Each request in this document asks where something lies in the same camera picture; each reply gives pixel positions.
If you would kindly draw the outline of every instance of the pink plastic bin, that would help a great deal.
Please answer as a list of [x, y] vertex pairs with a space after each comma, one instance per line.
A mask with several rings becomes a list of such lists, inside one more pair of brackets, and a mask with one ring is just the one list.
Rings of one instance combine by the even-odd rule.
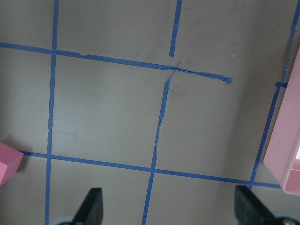
[[23, 153], [0, 143], [0, 186], [17, 171]]
[[300, 51], [263, 163], [288, 194], [300, 195]]

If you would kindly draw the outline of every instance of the pink block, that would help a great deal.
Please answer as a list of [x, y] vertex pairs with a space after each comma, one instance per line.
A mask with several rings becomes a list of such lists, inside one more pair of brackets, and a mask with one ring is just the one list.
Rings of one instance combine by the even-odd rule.
[[17, 171], [23, 153], [0, 143], [0, 186]]
[[263, 163], [292, 195], [300, 195], [300, 51], [292, 69]]

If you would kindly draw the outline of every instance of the pink box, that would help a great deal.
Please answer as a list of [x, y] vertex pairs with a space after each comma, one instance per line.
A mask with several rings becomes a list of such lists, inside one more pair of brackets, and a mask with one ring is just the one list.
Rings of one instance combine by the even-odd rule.
[[0, 143], [0, 186], [17, 171], [23, 153]]
[[300, 51], [263, 163], [288, 194], [300, 195]]

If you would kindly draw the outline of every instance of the blue tape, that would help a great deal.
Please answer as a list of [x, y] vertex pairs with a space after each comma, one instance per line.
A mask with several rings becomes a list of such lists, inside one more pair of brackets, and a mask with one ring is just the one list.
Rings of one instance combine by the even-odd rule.
[[212, 78], [212, 79], [218, 79], [218, 80], [221, 80], [221, 81], [225, 81], [227, 83], [231, 83], [232, 80], [233, 80], [230, 77], [225, 77], [225, 76], [218, 75], [218, 74], [211, 74], [211, 73], [205, 73], [205, 72], [195, 72], [195, 71], [192, 71], [192, 70], [189, 70], [189, 69], [177, 68], [175, 66], [160, 65], [160, 64], [155, 64], [155, 63], [139, 62], [139, 61], [132, 61], [132, 60], [123, 60], [123, 59], [116, 59], [116, 58], [111, 58], [111, 57], [106, 57], [106, 56], [99, 56], [99, 55], [81, 55], [80, 53], [77, 53], [77, 52], [68, 52], [68, 51], [62, 51], [62, 50], [57, 50], [56, 54], [57, 55], [62, 55], [62, 56], [80, 58], [80, 59], [96, 60], [96, 61], [101, 61], [101, 62], [110, 62], [110, 63], [136, 66], [136, 67], [145, 67], [145, 68], [152, 68], [152, 69], [161, 69], [161, 70], [171, 70], [171, 69], [175, 70], [175, 69], [177, 69], [178, 71], [181, 71], [181, 72], [184, 72], [184, 73], [195, 74], [195, 75], [199, 75], [199, 76], [205, 76], [205, 77]]
[[37, 47], [31, 47], [31, 46], [26, 46], [26, 45], [16, 45], [16, 44], [9, 44], [9, 43], [3, 43], [3, 42], [0, 42], [0, 47], [23, 50], [23, 51], [28, 51], [28, 52], [35, 52], [35, 53], [44, 53], [44, 54], [52, 53], [52, 51], [50, 49], [46, 49], [46, 48], [37, 48]]
[[259, 187], [266, 187], [266, 188], [277, 188], [281, 189], [279, 184], [269, 184], [269, 183], [262, 183], [262, 182], [254, 182], [254, 186], [259, 186]]
[[73, 157], [65, 157], [65, 156], [51, 156], [52, 159], [68, 161], [68, 162], [75, 162], [75, 163], [83, 163], [83, 164], [90, 164], [90, 165], [102, 165], [108, 167], [115, 167], [115, 168], [122, 168], [128, 170], [137, 170], [137, 171], [144, 171], [144, 172], [151, 172], [151, 168], [136, 166], [136, 165], [126, 165], [126, 164], [118, 164], [118, 163], [109, 163], [109, 162], [102, 162], [96, 160], [89, 160], [89, 159], [82, 159], [82, 158], [73, 158]]
[[218, 74], [211, 74], [211, 73], [204, 73], [204, 72], [194, 72], [192, 70], [182, 69], [182, 68], [178, 68], [178, 70], [181, 71], [181, 72], [184, 72], [184, 73], [188, 73], [188, 74], [196, 74], [196, 75], [199, 75], [199, 76], [205, 76], [205, 77], [212, 78], [212, 79], [219, 79], [219, 80], [225, 81], [227, 83], [231, 83], [233, 81], [233, 79], [230, 78], [230, 77], [225, 77], [225, 76], [218, 75]]
[[203, 180], [215, 180], [215, 181], [234, 183], [234, 184], [244, 184], [244, 185], [249, 184], [248, 180], [238, 180], [238, 179], [231, 179], [231, 178], [224, 178], [224, 177], [215, 177], [215, 176], [208, 176], [208, 175], [201, 175], [201, 174], [187, 173], [187, 172], [178, 172], [178, 171], [157, 169], [156, 173], [181, 176], [181, 177], [197, 178], [197, 179], [203, 179]]
[[46, 190], [45, 190], [45, 225], [49, 225], [49, 205], [50, 205], [50, 183], [51, 183], [51, 153], [52, 153], [52, 127], [54, 109], [55, 90], [55, 67], [57, 48], [57, 27], [58, 27], [59, 0], [54, 0], [53, 28], [52, 28], [52, 55], [51, 55], [51, 75], [50, 75], [50, 97], [49, 97], [49, 117], [48, 117], [48, 146], [46, 165]]
[[178, 27], [179, 27], [181, 5], [182, 5], [182, 0], [177, 0], [174, 25], [173, 25], [173, 33], [172, 33], [171, 46], [170, 46], [170, 53], [169, 53], [169, 55], [173, 58], [174, 58], [174, 54], [175, 54], [176, 37], [177, 37]]
[[148, 210], [149, 210], [153, 180], [154, 180], [154, 172], [151, 172], [150, 178], [149, 178], [149, 183], [148, 183], [148, 188], [147, 188], [146, 199], [145, 199], [144, 212], [143, 212], [143, 215], [142, 215], [142, 225], [146, 225], [146, 221], [147, 221], [147, 215], [148, 215]]
[[160, 107], [158, 126], [157, 126], [156, 138], [155, 138], [155, 143], [154, 143], [154, 151], [153, 151], [152, 163], [151, 163], [152, 171], [151, 171], [148, 188], [147, 188], [144, 213], [143, 213], [143, 217], [142, 217], [142, 225], [146, 225], [146, 221], [147, 221], [147, 215], [148, 215], [149, 203], [150, 203], [150, 198], [151, 198], [154, 174], [156, 172], [155, 167], [156, 167], [156, 160], [157, 160], [157, 147], [158, 147], [158, 141], [159, 141], [160, 127], [161, 127], [161, 124], [163, 122], [164, 115], [165, 115], [165, 108], [166, 108], [166, 104], [167, 104], [167, 98], [168, 98], [171, 77], [174, 75], [176, 70], [177, 70], [177, 67], [175, 67], [173, 74], [165, 82], [165, 86], [164, 86], [164, 92], [163, 92], [163, 97], [162, 97], [162, 102], [161, 102], [161, 107]]
[[282, 83], [282, 82], [278, 82], [276, 84], [277, 89], [279, 88], [286, 88], [287, 87], [287, 83]]
[[296, 32], [296, 29], [297, 29], [299, 14], [300, 14], [300, 0], [298, 0], [298, 2], [297, 2], [294, 18], [292, 20], [292, 32], [291, 32], [290, 43], [289, 43], [289, 47], [288, 47], [288, 50], [287, 50], [287, 56], [286, 56], [286, 60], [285, 60], [285, 71], [284, 71], [284, 74], [283, 74], [282, 82], [285, 82], [286, 77], [287, 77], [287, 70], [289, 68], [289, 60], [290, 60], [290, 52], [291, 52], [295, 32]]
[[20, 151], [20, 152], [26, 156], [33, 156], [33, 157], [38, 157], [38, 158], [48, 158], [48, 155], [43, 154], [43, 153], [35, 153], [35, 152], [29, 152], [29, 151]]
[[271, 124], [271, 121], [272, 121], [272, 117], [273, 117], [273, 114], [274, 114], [274, 110], [275, 110], [275, 106], [276, 106], [276, 102], [277, 102], [277, 99], [278, 99], [279, 90], [280, 90], [281, 85], [285, 86], [285, 84], [283, 84], [283, 83], [278, 83], [276, 85], [277, 89], [276, 89], [276, 91], [274, 93], [274, 96], [273, 96], [273, 99], [272, 99], [269, 114], [268, 114], [267, 121], [266, 121], [264, 130], [263, 130], [263, 134], [262, 134], [261, 143], [259, 145], [258, 152], [257, 152], [257, 155], [256, 155], [256, 159], [255, 159], [255, 163], [254, 163], [253, 170], [252, 170], [252, 173], [251, 173], [251, 178], [250, 178], [250, 183], [249, 183], [249, 188], [250, 189], [252, 189], [252, 187], [253, 187], [255, 176], [256, 176], [256, 173], [257, 173], [257, 168], [259, 166], [259, 162], [260, 162], [261, 157], [262, 157], [263, 148], [264, 148], [264, 145], [266, 143], [268, 131], [269, 131], [270, 124]]
[[[62, 56], [87, 59], [87, 60], [110, 62], [110, 63], [116, 63], [116, 64], [122, 64], [122, 65], [136, 66], [136, 67], [160, 69], [160, 70], [171, 70], [171, 69], [176, 68], [174, 66], [160, 65], [160, 64], [155, 64], [155, 63], [139, 62], [139, 61], [133, 61], [133, 60], [123, 60], [123, 59], [116, 59], [116, 58], [110, 58], [110, 57], [99, 56], [99, 55], [81, 55], [80, 53], [77, 53], [77, 52], [68, 52], [68, 51], [55, 50], [55, 49], [49, 50], [49, 49], [37, 48], [37, 47], [31, 47], [31, 46], [25, 46], [25, 45], [0, 43], [0, 47], [23, 50], [23, 51], [30, 51], [30, 52], [36, 52], [36, 53], [62, 55]], [[177, 68], [177, 70], [184, 72], [184, 73], [188, 73], [188, 74], [195, 74], [195, 75], [205, 76], [205, 77], [212, 78], [212, 79], [218, 79], [221, 81], [225, 81], [227, 83], [232, 82], [232, 78], [225, 77], [225, 76], [218, 75], [218, 74], [196, 72], [196, 71], [192, 71], [189, 69], [183, 69], [183, 68]]]

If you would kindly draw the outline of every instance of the gray floor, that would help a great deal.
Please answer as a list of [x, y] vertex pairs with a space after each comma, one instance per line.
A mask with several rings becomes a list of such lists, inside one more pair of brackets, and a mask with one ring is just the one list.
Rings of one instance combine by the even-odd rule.
[[[0, 223], [51, 224], [73, 215], [89, 188], [102, 187], [103, 225], [236, 225], [234, 186], [250, 181], [275, 84], [283, 77], [296, 5], [183, 0], [172, 58], [176, 0], [60, 0], [57, 47], [53, 0], [2, 0], [0, 142], [26, 156], [0, 187]], [[296, 31], [290, 69], [299, 44]], [[56, 59], [52, 49], [61, 50]], [[112, 61], [84, 59], [88, 54]], [[115, 58], [170, 66], [181, 61], [180, 68], [233, 81], [175, 72], [151, 168], [164, 85], [173, 70]], [[300, 197], [279, 189], [261, 163], [254, 181], [254, 193], [272, 211], [300, 220]]]

